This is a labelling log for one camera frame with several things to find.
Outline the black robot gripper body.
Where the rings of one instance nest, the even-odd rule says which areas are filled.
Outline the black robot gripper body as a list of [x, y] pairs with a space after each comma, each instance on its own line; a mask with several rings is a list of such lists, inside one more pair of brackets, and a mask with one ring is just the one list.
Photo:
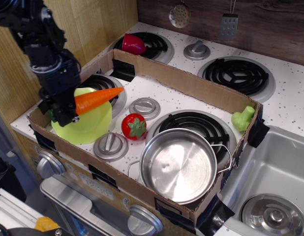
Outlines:
[[39, 108], [43, 113], [53, 105], [59, 105], [66, 112], [75, 112], [73, 93], [81, 83], [80, 70], [80, 63], [68, 49], [59, 52], [54, 65], [35, 68], [42, 86], [39, 96], [43, 101]]

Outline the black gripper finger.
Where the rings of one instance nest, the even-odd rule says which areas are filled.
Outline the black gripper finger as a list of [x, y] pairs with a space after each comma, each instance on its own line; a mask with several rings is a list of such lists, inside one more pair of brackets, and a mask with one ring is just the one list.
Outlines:
[[65, 127], [72, 122], [76, 123], [80, 120], [74, 104], [69, 104], [68, 109], [58, 103], [52, 104], [50, 108], [50, 118], [53, 122], [58, 122], [61, 127]]

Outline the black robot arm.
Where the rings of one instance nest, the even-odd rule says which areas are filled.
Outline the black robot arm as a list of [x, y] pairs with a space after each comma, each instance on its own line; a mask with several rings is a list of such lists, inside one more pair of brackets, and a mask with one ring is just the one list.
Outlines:
[[79, 121], [74, 91], [81, 84], [81, 65], [64, 47], [64, 31], [41, 0], [0, 0], [0, 27], [8, 28], [37, 76], [39, 108], [64, 127]]

